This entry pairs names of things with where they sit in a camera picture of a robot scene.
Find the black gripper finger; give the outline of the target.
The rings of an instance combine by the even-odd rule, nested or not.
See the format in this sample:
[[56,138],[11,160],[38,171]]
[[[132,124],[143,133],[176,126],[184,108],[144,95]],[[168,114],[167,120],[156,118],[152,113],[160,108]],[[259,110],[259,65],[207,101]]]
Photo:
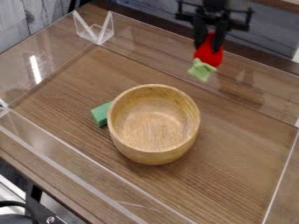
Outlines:
[[202,43],[206,40],[206,36],[208,33],[206,21],[200,17],[195,17],[194,19],[194,44],[195,48],[202,46]]
[[224,43],[227,33],[230,31],[230,21],[227,19],[222,19],[214,25],[214,36],[211,41],[211,49],[212,52],[216,53],[220,50],[220,47]]

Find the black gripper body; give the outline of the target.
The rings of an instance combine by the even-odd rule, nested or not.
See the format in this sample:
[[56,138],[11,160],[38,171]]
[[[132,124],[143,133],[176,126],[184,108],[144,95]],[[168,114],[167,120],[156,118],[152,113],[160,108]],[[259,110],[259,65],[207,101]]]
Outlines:
[[228,22],[228,30],[247,32],[251,18],[255,13],[252,8],[236,8],[231,0],[176,0],[178,11],[175,18],[195,25],[195,18],[204,20],[207,25],[216,25],[224,19]]

